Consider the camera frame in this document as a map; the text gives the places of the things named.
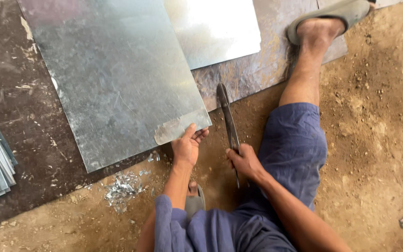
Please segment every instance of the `metal shaving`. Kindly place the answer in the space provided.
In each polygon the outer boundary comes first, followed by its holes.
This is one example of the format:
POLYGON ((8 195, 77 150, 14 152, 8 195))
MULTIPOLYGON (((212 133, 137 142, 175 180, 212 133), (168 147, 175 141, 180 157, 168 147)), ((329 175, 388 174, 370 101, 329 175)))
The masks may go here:
POLYGON ((147 161, 150 163, 153 161, 153 153, 150 153, 149 158, 147 159, 147 161))
POLYGON ((108 192, 105 194, 105 199, 109 206, 113 207, 118 214, 122 214, 127 210, 127 202, 134 199, 136 195, 143 192, 142 180, 132 171, 126 175, 116 174, 115 182, 105 186, 108 192))
POLYGON ((139 171, 139 176, 142 176, 143 174, 149 175, 152 173, 152 170, 146 171, 146 169, 143 169, 142 171, 139 171))

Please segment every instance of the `dirt ground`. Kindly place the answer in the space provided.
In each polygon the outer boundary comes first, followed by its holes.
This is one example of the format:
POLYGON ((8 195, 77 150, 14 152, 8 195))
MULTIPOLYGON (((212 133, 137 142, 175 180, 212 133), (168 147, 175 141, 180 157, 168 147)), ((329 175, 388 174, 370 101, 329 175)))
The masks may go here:
MULTIPOLYGON (((316 213, 357 252, 403 252, 403 4, 378 10, 346 34, 349 54, 322 67, 321 125, 328 141, 316 213)), ((241 140, 258 150, 268 114, 285 84, 232 105, 241 140)), ((206 206, 231 210, 240 199, 226 168, 227 138, 221 111, 200 147, 193 178, 206 206)), ((117 214, 104 191, 82 188, 20 214, 0 227, 0 251, 134 251, 140 228, 167 178, 170 160, 128 169, 149 188, 117 214)), ((101 181, 113 181, 110 176, 101 181)))

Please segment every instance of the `shirt sleeve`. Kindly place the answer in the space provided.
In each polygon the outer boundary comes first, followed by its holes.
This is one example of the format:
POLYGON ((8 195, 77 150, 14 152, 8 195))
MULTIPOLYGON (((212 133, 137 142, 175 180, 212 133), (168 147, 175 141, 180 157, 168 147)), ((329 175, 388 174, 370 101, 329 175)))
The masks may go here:
POLYGON ((160 195, 155 200, 155 251, 186 251, 186 211, 172 209, 167 195, 160 195))

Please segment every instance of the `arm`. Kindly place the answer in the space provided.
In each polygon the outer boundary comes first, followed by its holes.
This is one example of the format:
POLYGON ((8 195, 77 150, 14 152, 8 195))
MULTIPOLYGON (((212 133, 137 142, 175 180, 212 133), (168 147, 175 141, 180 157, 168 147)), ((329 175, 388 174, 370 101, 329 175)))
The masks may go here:
MULTIPOLYGON (((172 207, 183 209, 186 203, 189 179, 198 158, 198 145, 209 134, 208 128, 195 132, 196 125, 191 124, 184 135, 172 141, 174 163, 163 194, 171 200, 172 207)), ((155 208, 145 221, 138 240, 138 252, 151 252, 155 245, 155 208)))
POLYGON ((240 155, 227 150, 229 165, 262 188, 296 247, 303 252, 351 252, 346 243, 320 217, 265 171, 248 144, 240 145, 240 155))

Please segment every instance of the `rubber sandal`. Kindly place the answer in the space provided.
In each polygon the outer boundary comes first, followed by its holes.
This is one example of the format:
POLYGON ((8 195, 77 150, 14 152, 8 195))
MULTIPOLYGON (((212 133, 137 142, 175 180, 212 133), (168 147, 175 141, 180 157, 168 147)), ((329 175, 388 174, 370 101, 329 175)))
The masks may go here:
POLYGON ((342 0, 338 3, 329 5, 323 9, 312 11, 301 15, 299 18, 295 19, 287 29, 288 40, 295 45, 300 44, 298 34, 296 29, 298 25, 309 18, 339 18, 343 20, 345 33, 351 26, 356 22, 366 17, 369 12, 369 2, 375 3, 375 0, 342 0))
POLYGON ((187 215, 186 218, 190 219, 198 210, 206 210, 205 196, 203 194, 202 187, 197 184, 198 196, 186 196, 186 204, 184 204, 184 210, 187 215))

